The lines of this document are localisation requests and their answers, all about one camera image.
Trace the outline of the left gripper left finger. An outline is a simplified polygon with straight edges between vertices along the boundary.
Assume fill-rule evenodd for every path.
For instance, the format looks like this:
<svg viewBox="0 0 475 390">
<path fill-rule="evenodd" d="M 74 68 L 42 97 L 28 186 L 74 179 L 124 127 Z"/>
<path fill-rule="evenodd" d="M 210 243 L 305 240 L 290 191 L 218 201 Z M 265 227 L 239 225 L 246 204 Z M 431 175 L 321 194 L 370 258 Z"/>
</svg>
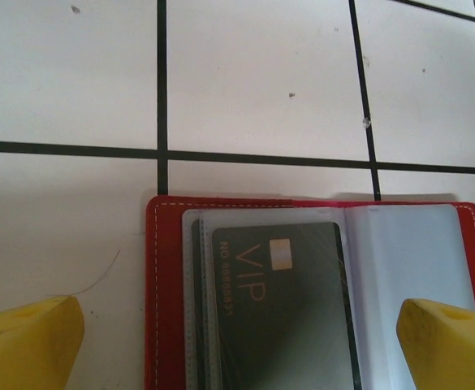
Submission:
<svg viewBox="0 0 475 390">
<path fill-rule="evenodd" d="M 83 339 L 73 296 L 0 312 L 0 390 L 65 390 Z"/>
</svg>

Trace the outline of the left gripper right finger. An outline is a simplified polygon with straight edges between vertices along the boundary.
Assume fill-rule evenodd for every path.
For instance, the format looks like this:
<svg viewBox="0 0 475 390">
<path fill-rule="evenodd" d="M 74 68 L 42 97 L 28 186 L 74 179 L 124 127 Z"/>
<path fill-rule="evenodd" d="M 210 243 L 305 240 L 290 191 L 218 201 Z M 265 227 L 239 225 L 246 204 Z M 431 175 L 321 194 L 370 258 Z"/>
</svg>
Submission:
<svg viewBox="0 0 475 390">
<path fill-rule="evenodd" d="M 396 333 L 417 390 L 475 390 L 475 311 L 407 299 Z"/>
</svg>

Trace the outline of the red card holder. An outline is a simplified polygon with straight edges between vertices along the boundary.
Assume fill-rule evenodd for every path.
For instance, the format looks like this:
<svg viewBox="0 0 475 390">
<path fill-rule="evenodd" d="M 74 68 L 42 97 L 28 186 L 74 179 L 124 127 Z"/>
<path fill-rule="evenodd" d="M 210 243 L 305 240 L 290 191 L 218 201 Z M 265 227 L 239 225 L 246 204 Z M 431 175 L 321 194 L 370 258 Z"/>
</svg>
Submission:
<svg viewBox="0 0 475 390">
<path fill-rule="evenodd" d="M 281 209 L 368 206 L 368 201 L 252 199 L 160 195 L 146 209 L 145 390 L 186 390 L 181 218 L 193 209 Z M 475 204 L 454 201 L 475 301 Z"/>
</svg>

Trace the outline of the black VIP credit card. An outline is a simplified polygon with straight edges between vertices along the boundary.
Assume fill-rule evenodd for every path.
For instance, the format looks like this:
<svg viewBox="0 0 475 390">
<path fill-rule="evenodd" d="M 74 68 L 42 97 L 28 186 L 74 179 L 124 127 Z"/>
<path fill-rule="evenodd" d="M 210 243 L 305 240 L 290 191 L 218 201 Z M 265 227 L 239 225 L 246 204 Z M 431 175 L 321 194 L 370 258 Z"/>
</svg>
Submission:
<svg viewBox="0 0 475 390">
<path fill-rule="evenodd" d="M 213 390 L 362 390 L 339 226 L 211 236 Z"/>
</svg>

